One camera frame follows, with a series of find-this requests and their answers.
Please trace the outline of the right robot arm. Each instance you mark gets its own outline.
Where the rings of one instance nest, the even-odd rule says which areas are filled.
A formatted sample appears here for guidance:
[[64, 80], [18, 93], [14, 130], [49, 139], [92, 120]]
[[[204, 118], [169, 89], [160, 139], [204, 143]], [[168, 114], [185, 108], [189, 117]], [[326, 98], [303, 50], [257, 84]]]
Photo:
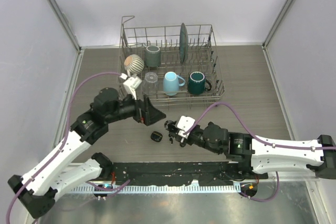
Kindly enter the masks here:
[[170, 140], [181, 147], [196, 145], [236, 162], [242, 179], [269, 172], [308, 170], [317, 178], [335, 179], [335, 143], [328, 135], [308, 141], [276, 140], [230, 132], [213, 122], [204, 129], [193, 123], [193, 118], [182, 116], [177, 121], [167, 120], [164, 127]]

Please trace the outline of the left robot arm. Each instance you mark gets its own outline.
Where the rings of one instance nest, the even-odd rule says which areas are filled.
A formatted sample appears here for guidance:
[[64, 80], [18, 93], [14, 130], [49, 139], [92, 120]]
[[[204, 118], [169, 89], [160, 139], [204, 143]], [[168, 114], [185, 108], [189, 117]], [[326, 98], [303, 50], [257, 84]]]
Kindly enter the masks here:
[[116, 89], [104, 88], [90, 109], [77, 117], [64, 139], [32, 170], [22, 176], [13, 175], [8, 184], [30, 215], [38, 219], [72, 188], [92, 179], [105, 182], [111, 177], [113, 163], [102, 153], [95, 153], [83, 165], [62, 172], [108, 132], [110, 123], [133, 118], [150, 126], [165, 117], [147, 96], [136, 100], [128, 94], [121, 100]]

